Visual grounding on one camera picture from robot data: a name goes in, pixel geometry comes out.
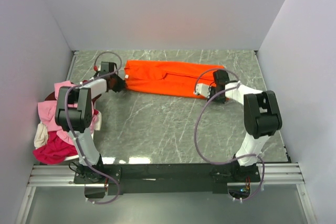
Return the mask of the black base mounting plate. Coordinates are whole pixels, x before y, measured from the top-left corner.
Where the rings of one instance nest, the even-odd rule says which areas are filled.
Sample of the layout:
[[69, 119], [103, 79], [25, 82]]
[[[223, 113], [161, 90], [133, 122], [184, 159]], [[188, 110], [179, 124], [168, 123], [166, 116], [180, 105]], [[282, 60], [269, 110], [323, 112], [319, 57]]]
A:
[[228, 184], [248, 185], [260, 182], [257, 165], [240, 167], [237, 162], [226, 165], [194, 164], [110, 164], [104, 166], [109, 179], [98, 174], [84, 174], [77, 169], [74, 184], [86, 185], [86, 196], [103, 198], [139, 193], [212, 192], [226, 194]]

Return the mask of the magenta t-shirt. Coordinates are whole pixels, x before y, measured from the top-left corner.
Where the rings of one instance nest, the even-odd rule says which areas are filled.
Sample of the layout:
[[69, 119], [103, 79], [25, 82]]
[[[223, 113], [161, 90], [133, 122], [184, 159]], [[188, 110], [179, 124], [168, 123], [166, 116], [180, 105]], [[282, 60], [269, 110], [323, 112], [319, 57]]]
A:
[[48, 132], [47, 144], [33, 151], [34, 157], [41, 163], [55, 165], [62, 163], [67, 157], [76, 156], [73, 145], [63, 141], [56, 131]]

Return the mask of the pink t-shirt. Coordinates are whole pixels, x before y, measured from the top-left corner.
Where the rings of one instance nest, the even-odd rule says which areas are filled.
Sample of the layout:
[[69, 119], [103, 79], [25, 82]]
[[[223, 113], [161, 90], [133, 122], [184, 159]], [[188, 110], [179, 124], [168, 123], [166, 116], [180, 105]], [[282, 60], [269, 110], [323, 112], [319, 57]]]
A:
[[[63, 140], [65, 143], [73, 145], [72, 138], [69, 136], [67, 132], [65, 132], [61, 126], [58, 126], [55, 122], [55, 113], [56, 113], [56, 105], [59, 89], [61, 87], [72, 87], [72, 84], [69, 80], [64, 82], [59, 82], [54, 84], [54, 100], [46, 100], [43, 102], [39, 102], [38, 107], [38, 115], [41, 123], [43, 123], [48, 132], [56, 132], [57, 136]], [[91, 134], [94, 131], [99, 131], [101, 129], [101, 112], [98, 110], [92, 109], [92, 122], [90, 124], [90, 132]]]

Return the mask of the cream t-shirt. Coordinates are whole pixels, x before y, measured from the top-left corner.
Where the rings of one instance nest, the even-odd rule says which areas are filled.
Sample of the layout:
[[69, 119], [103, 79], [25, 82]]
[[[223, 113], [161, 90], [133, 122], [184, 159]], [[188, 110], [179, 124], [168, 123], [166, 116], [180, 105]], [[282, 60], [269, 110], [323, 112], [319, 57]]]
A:
[[38, 148], [46, 145], [48, 137], [49, 136], [48, 136], [47, 126], [40, 122], [37, 125], [37, 130], [36, 130], [36, 134], [35, 134], [35, 137], [34, 137], [34, 147], [35, 147], [35, 149], [38, 149]]

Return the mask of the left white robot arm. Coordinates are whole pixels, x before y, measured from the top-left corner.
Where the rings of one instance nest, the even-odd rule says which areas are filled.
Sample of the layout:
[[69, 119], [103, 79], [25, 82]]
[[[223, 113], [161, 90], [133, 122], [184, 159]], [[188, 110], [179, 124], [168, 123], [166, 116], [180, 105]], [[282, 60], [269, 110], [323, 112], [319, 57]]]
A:
[[79, 155], [76, 173], [86, 175], [93, 183], [104, 179], [105, 170], [101, 154], [96, 149], [90, 125], [93, 120], [92, 99], [109, 92], [120, 92], [125, 81], [118, 74], [117, 64], [103, 61], [95, 75], [77, 86], [59, 88], [55, 122], [69, 134]]

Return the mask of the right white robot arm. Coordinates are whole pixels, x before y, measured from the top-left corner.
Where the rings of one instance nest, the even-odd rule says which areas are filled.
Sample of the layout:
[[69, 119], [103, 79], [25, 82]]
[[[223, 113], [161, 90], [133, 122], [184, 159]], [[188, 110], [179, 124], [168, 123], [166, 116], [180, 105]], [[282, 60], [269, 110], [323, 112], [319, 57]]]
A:
[[245, 138], [235, 156], [239, 157], [238, 164], [230, 169], [230, 175], [235, 181], [241, 182], [248, 175], [248, 166], [257, 162], [261, 149], [282, 127], [282, 118], [276, 95], [273, 91], [257, 90], [230, 80], [227, 72], [216, 70], [213, 73], [214, 86], [209, 87], [210, 99], [215, 94], [225, 90], [215, 98], [215, 101], [225, 102], [234, 100], [244, 108]]

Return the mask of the orange t-shirt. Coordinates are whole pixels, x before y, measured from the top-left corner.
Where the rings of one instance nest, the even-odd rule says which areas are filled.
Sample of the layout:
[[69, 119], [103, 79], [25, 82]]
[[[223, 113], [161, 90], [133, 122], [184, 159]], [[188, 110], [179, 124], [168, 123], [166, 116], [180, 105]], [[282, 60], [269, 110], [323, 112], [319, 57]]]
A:
[[127, 89], [135, 92], [202, 99], [194, 94], [196, 83], [214, 83], [220, 65], [179, 61], [128, 60], [124, 67]]

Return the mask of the aluminium extrusion rail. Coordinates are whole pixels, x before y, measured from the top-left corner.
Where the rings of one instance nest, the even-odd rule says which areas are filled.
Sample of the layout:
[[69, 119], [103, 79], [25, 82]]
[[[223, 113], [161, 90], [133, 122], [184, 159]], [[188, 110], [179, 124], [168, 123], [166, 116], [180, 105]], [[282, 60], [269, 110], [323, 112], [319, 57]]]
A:
[[[75, 184], [75, 173], [65, 165], [35, 165], [31, 171], [28, 187], [102, 187], [103, 184]], [[264, 185], [299, 185], [304, 184], [299, 164], [269, 163], [265, 165]]]

